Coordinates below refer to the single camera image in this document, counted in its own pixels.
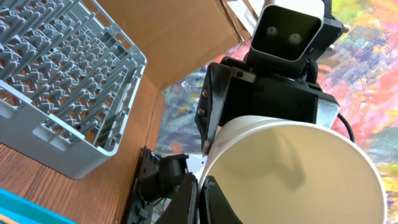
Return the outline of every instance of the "blue object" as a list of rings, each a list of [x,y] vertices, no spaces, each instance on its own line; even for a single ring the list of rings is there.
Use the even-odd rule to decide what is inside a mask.
[[[70,224],[75,223],[55,212],[51,212],[35,203],[16,196],[4,189],[0,189],[0,216],[20,224]]]

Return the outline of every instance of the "camera lens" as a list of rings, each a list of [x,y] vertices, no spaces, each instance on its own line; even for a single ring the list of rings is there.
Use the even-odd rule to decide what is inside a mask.
[[[268,37],[275,37],[276,35],[278,35],[278,30],[275,27],[268,27],[267,36]]]
[[[290,44],[299,44],[301,43],[301,36],[300,34],[292,34],[289,36],[289,43]]]

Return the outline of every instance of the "white bucket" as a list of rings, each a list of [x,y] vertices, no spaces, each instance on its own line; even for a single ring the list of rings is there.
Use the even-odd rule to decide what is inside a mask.
[[[243,116],[218,133],[200,179],[215,177],[243,223],[382,224],[387,205],[370,158],[320,126]]]

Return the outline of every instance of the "black mount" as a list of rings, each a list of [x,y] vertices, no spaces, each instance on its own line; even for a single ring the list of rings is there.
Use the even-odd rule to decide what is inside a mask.
[[[197,202],[198,182],[193,174],[186,172],[187,158],[186,155],[162,158],[146,147],[141,149],[135,184],[132,186],[122,223],[150,224],[154,203],[161,197],[172,198],[172,201],[156,224],[194,224],[197,208],[200,209],[201,223],[241,223],[212,176],[205,179],[201,203]],[[167,171],[160,174],[162,168]]]
[[[336,99],[316,82],[257,75],[246,63],[225,57],[208,67],[195,122],[207,155],[217,127],[234,118],[258,115],[331,126],[339,110]]]

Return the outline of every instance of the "colorful painting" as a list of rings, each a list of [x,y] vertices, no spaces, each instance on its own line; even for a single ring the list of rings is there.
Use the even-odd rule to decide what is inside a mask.
[[[398,223],[398,0],[334,0],[333,15],[351,26],[319,59],[318,82],[336,97],[357,144],[377,165],[386,187],[388,223]],[[243,42],[224,56],[242,59]],[[157,151],[200,152],[194,117],[206,65],[164,90]],[[348,137],[341,121],[332,127]]]

